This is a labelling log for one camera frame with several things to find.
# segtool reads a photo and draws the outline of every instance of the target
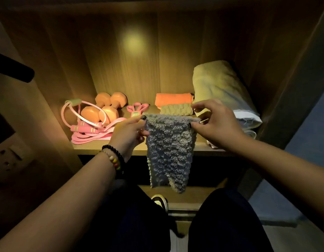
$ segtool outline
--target folded towel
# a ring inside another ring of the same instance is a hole
[[[196,66],[193,70],[195,102],[219,99],[231,108],[243,129],[252,129],[262,124],[246,87],[240,82],[227,61],[214,61]]]
[[[170,185],[178,193],[185,191],[189,178],[196,132],[189,122],[199,118],[146,114],[145,130],[151,187]]]
[[[256,132],[253,131],[253,130],[244,130],[244,133],[245,133],[247,136],[249,136],[249,137],[251,137],[251,138],[253,138],[253,139],[256,138]],[[216,147],[215,145],[213,145],[212,143],[210,143],[208,140],[207,140],[206,142],[207,142],[207,144],[208,144],[211,148],[218,148],[218,147]]]
[[[161,109],[161,106],[168,104],[181,104],[181,103],[192,103],[193,95],[190,93],[186,94],[163,94],[157,93],[155,99],[155,105]]]
[[[160,114],[189,116],[193,114],[191,103],[169,104],[161,106]]]

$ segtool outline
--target beaded bracelet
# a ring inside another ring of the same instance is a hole
[[[117,162],[117,159],[114,156],[110,156],[107,152],[104,151],[105,148],[108,148],[109,150],[113,151],[113,153],[118,157],[119,163]],[[106,153],[106,155],[109,157],[109,160],[113,163],[114,168],[118,171],[121,169],[121,166],[125,165],[125,160],[123,159],[122,155],[117,151],[115,148],[113,148],[110,145],[104,145],[101,148],[103,152]]]

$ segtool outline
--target orange towel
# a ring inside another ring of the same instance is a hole
[[[190,93],[186,94],[163,94],[157,93],[155,99],[155,105],[161,109],[161,106],[168,104],[182,104],[192,103],[193,95]]]

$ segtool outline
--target left hand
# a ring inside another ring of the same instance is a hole
[[[141,120],[141,117],[142,115],[118,123],[110,138],[109,145],[119,151],[125,162],[132,156],[134,148],[144,142],[143,136],[150,135],[148,131],[143,130],[145,120]]]

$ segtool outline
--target black beaded bracelet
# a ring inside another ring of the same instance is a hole
[[[123,169],[125,166],[125,160],[123,159],[122,155],[119,153],[119,151],[117,151],[115,148],[113,148],[111,145],[104,145],[102,146],[101,150],[103,150],[104,148],[108,148],[109,150],[113,151],[114,154],[116,154],[116,156],[118,157],[119,161],[120,161],[120,167]]]

